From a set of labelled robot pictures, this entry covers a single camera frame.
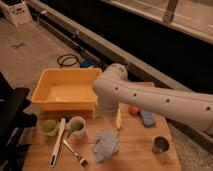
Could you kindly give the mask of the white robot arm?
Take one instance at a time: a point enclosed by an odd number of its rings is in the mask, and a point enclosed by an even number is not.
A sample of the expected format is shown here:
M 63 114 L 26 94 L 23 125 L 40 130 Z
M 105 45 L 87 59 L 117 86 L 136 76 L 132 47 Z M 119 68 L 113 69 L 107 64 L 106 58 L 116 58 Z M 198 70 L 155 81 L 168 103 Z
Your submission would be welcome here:
M 213 95 L 146 87 L 127 77 L 125 66 L 114 63 L 93 81 L 97 113 L 114 116 L 120 103 L 130 104 L 213 134 Z

